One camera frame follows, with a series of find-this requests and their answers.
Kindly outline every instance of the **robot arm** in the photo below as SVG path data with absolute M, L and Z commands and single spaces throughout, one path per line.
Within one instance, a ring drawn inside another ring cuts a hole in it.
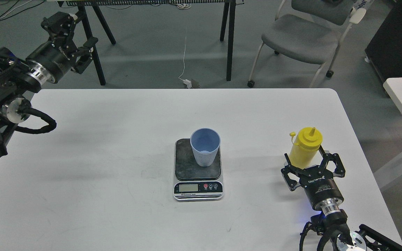
M 402 251 L 402 246 L 381 235 L 375 230 L 362 224 L 359 231 L 350 231 L 347 225 L 347 215 L 339 208 L 343 202 L 343 196 L 339 191 L 334 177 L 343 178 L 345 169 L 337 153 L 330 154 L 319 147 L 322 155 L 320 165 L 300 169 L 291 164 L 289 157 L 285 154 L 285 165 L 281 173 L 291 191 L 303 187 L 313 210 L 321 213 L 311 217 L 311 221 L 305 224 L 300 234 L 300 251 L 303 250 L 303 241 L 308 231 L 313 230 L 320 235 L 317 251 L 322 251 L 325 244 L 330 241 L 334 251 L 360 250 L 366 251 L 370 248 L 374 251 Z M 327 170 L 327 164 L 332 161 L 336 165 L 333 172 Z M 299 178 L 295 181 L 289 178 L 292 173 Z M 371 243 L 366 236 L 375 240 Z
M 91 37 L 78 48 L 72 41 L 75 26 L 84 18 L 86 15 L 81 11 L 57 12 L 44 18 L 41 27 L 49 33 L 49 38 L 26 60 L 17 58 L 5 47 L 0 48 L 0 157 L 7 155 L 6 145 L 14 131 L 40 134 L 55 129 L 54 119 L 32 108 L 22 95 L 26 91 L 39 92 L 46 82 L 56 84 L 69 70 L 81 74 L 88 67 L 98 39 Z M 18 126 L 31 115 L 48 125 L 35 130 Z

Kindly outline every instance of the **white cable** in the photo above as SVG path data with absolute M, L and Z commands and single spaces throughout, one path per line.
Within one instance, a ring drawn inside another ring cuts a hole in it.
M 25 2 L 25 3 L 23 3 L 22 5 L 13 8 L 11 11 L 9 11 L 9 12 L 5 13 L 3 16 L 1 16 L 0 19 L 3 19 L 3 18 L 6 17 L 8 14 L 10 14 L 12 11 L 14 11 L 14 10 L 18 9 L 19 7 L 21 7 L 21 6 L 23 6 L 23 5 L 26 5 L 26 4 L 28 4 L 28 3 L 32 2 L 32 1 L 33 1 L 33 0 L 29 0 L 29 1 Z
M 192 7 L 192 4 L 187 4 L 187 3 L 176 3 L 176 4 L 172 4 L 174 6 L 177 6 L 178 9 L 190 9 Z
M 185 49 L 187 48 L 187 26 L 185 26 L 185 44 L 184 44 L 184 56 L 182 58 L 182 63 L 184 64 L 184 69 L 182 70 L 181 75 L 179 75 L 179 79 L 184 81 L 184 79 L 181 78 L 181 76 L 184 74 L 185 71 Z
M 25 5 L 25 4 L 28 4 L 28 3 L 32 2 L 32 1 L 33 1 L 33 0 L 29 0 L 29 1 L 25 2 L 25 3 L 23 3 L 22 5 L 13 8 L 11 11 L 5 13 L 3 16 L 0 16 L 0 19 L 3 19 L 3 18 L 6 17 L 8 14 L 10 14 L 12 11 L 14 11 L 14 10 L 16 10 L 17 8 L 19 8 L 19 7 L 21 7 L 21 6 Z

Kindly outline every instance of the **yellow squeeze bottle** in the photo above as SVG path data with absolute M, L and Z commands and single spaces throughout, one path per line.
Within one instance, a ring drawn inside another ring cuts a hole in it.
M 288 157 L 291 164 L 295 167 L 304 169 L 309 166 L 317 150 L 322 144 L 322 134 L 315 127 L 305 127 L 300 130 L 294 142 L 292 142 L 291 152 Z

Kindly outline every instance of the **black table leg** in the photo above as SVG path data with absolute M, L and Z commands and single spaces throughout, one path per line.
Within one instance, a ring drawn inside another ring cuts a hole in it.
M 96 13 L 97 17 L 99 18 L 100 23 L 102 24 L 103 29 L 105 30 L 106 35 L 110 39 L 112 45 L 116 44 L 116 39 L 114 38 L 113 34 L 111 33 L 110 27 L 106 23 L 105 17 L 102 14 L 99 6 L 93 6 L 94 12 Z
M 84 6 L 77 7 L 79 11 L 83 11 L 86 14 L 86 10 Z M 86 16 L 83 20 L 83 29 L 85 30 L 86 39 L 92 37 L 91 27 L 89 26 L 88 16 Z M 91 52 L 92 60 L 94 61 L 94 65 L 96 66 L 97 76 L 99 77 L 100 85 L 106 85 L 105 76 L 103 75 L 102 64 L 100 64 L 99 54 L 97 53 L 96 46 L 93 46 L 93 51 Z
M 224 35 L 226 33 L 226 24 L 228 23 L 229 5 L 230 5 L 229 2 L 224 3 L 223 21 L 221 23 L 220 41 L 224 41 Z
M 228 67 L 226 70 L 226 81 L 232 78 L 232 53 L 233 53 L 233 29 L 235 28 L 235 8 L 236 0 L 230 2 L 229 15 L 229 38 L 228 38 Z

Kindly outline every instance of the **chair caster wheel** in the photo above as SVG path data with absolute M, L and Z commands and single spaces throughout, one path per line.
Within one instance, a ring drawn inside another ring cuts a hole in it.
M 331 78 L 334 73 L 335 73 L 334 71 L 328 70 L 328 71 L 327 71 L 327 74 L 326 74 L 325 76 L 327 76 L 327 78 Z
M 247 83 L 247 86 L 250 87 L 250 88 L 254 87 L 254 85 L 255 85 L 255 81 L 249 81 Z

